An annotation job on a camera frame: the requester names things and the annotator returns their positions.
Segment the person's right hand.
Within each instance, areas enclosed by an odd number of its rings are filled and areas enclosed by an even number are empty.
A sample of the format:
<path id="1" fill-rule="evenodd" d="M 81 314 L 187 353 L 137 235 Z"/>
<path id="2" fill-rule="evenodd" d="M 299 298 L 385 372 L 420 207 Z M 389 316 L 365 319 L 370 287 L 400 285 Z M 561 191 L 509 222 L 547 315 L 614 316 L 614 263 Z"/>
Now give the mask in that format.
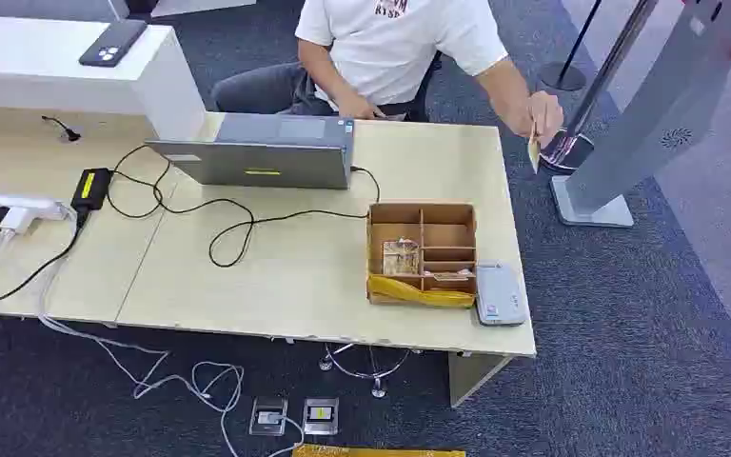
<path id="1" fill-rule="evenodd" d="M 357 93 L 338 97 L 334 104 L 342 117 L 354 119 L 386 119 L 386 115 L 375 105 Z"/>

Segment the person's left hand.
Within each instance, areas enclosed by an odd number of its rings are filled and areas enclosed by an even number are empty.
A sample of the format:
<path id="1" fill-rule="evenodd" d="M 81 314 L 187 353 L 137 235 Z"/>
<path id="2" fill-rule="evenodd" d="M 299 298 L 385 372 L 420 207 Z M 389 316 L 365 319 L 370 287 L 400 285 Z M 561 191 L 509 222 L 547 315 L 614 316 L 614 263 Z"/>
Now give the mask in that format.
<path id="1" fill-rule="evenodd" d="M 540 90 L 523 100 L 512 120 L 516 134 L 533 138 L 545 148 L 563 126 L 563 107 L 556 95 Z"/>

